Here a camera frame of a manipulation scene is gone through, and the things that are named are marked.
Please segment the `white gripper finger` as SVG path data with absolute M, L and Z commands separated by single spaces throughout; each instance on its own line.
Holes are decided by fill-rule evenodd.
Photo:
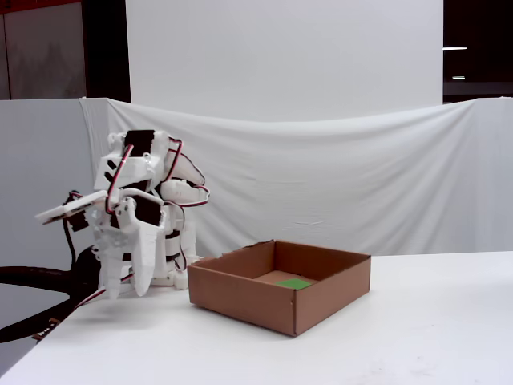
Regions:
M 143 297 L 152 282 L 156 267 L 157 241 L 163 226 L 139 224 L 135 231 L 135 244 L 131 253 L 135 292 Z
M 109 214 L 100 207 L 93 210 L 93 235 L 95 255 L 101 263 L 100 278 L 107 296 L 114 300 L 121 292 L 123 255 L 135 245 L 138 225 L 135 223 L 136 203 L 125 198 Z

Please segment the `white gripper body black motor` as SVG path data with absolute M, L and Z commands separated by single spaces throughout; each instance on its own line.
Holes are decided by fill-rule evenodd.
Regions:
M 139 189 L 102 190 L 94 199 L 93 218 L 99 228 L 159 227 L 164 202 Z

